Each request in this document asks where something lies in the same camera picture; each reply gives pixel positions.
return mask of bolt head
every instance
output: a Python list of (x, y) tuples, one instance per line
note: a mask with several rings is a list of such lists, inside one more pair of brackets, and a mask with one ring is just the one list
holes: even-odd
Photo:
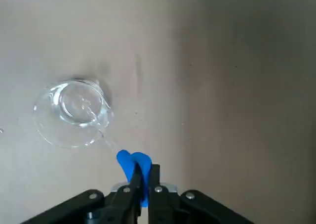
[(124, 189), (123, 189), (123, 192), (124, 193), (128, 193), (130, 191), (130, 188), (129, 187), (125, 187)]
[(192, 199), (194, 199), (194, 198), (195, 198), (195, 196), (194, 196), (194, 194), (193, 194), (193, 193), (191, 193), (191, 192), (187, 192), (187, 194), (186, 194), (186, 198), (187, 198), (187, 199), (192, 200)]
[(162, 192), (162, 187), (157, 186), (157, 187), (155, 188), (155, 192), (156, 192), (156, 193)]
[(96, 193), (93, 193), (89, 195), (89, 199), (95, 199), (98, 195)]

